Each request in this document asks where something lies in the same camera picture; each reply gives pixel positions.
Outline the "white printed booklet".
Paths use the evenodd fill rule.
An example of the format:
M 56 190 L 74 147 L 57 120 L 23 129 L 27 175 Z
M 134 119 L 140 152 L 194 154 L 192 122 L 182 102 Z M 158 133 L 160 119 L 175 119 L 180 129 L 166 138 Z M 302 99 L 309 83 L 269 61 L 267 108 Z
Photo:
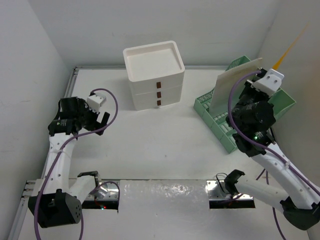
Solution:
M 233 60 L 227 70 L 217 77 L 208 110 L 212 117 L 228 111 L 228 99 L 233 85 L 243 76 L 261 68 L 262 62 L 261 57 L 250 60 L 244 55 Z

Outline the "yellow folder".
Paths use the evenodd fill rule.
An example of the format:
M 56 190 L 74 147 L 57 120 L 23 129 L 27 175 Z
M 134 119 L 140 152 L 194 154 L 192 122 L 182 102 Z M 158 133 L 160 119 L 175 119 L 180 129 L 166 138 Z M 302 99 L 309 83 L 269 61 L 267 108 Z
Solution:
M 304 26 L 304 28 L 302 29 L 302 31 L 299 33 L 299 35 L 295 38 L 295 40 L 290 44 L 290 46 L 288 47 L 288 49 L 283 53 L 283 55 L 278 59 L 278 61 L 272 66 L 272 69 L 274 69 L 275 71 L 277 71 L 281 65 L 281 63 L 283 62 L 283 60 L 285 59 L 285 57 L 288 55 L 288 53 L 290 52 L 290 50 L 295 46 L 295 44 L 298 42 L 298 40 L 301 38 L 301 36 L 304 34 L 304 32 L 306 31 L 306 29 L 309 27 L 310 22 L 308 21 L 306 23 L 306 25 Z

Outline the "white drawer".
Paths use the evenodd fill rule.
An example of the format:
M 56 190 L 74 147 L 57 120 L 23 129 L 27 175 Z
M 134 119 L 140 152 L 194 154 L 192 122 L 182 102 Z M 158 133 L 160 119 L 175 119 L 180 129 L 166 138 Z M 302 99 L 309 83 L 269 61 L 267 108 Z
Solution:
M 137 111 L 142 111 L 178 103 L 181 100 L 181 97 L 179 95 L 174 95 L 157 98 L 156 96 L 149 94 L 137 94 L 134 95 L 132 99 L 135 109 Z
M 164 77 L 152 78 L 141 81 L 128 81 L 131 92 L 134 95 L 156 92 L 157 90 L 178 87 L 183 84 L 184 73 Z
M 173 104 L 181 100 L 183 86 L 171 87 L 167 89 L 158 89 L 155 92 L 147 92 L 135 94 L 132 96 L 135 103 L 157 102 L 161 100 L 161 104 Z

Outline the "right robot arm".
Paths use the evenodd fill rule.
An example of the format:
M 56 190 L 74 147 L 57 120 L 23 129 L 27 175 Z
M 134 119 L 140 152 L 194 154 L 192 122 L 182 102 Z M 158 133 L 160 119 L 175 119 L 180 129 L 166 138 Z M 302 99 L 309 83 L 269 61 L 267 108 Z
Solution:
M 251 180 L 241 170 L 233 170 L 224 179 L 228 194 L 248 194 L 272 206 L 296 228 L 306 231 L 320 221 L 320 189 L 311 183 L 291 161 L 284 156 L 269 129 L 276 122 L 274 106 L 269 95 L 246 81 L 238 102 L 232 105 L 233 94 L 242 83 L 238 80 L 228 98 L 227 124 L 237 148 L 261 165 L 281 188 Z

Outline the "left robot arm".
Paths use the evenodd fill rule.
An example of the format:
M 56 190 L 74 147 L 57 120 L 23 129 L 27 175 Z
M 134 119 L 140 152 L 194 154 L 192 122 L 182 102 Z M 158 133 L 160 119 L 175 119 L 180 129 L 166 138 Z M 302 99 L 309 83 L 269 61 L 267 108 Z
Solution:
M 58 111 L 48 126 L 50 148 L 44 179 L 36 196 L 28 201 L 28 208 L 41 228 L 77 224 L 82 217 L 82 204 L 90 191 L 98 185 L 98 172 L 82 172 L 69 185 L 71 159 L 80 130 L 101 136 L 110 114 L 105 112 L 98 121 L 106 97 L 92 93 L 87 99 L 62 98 Z

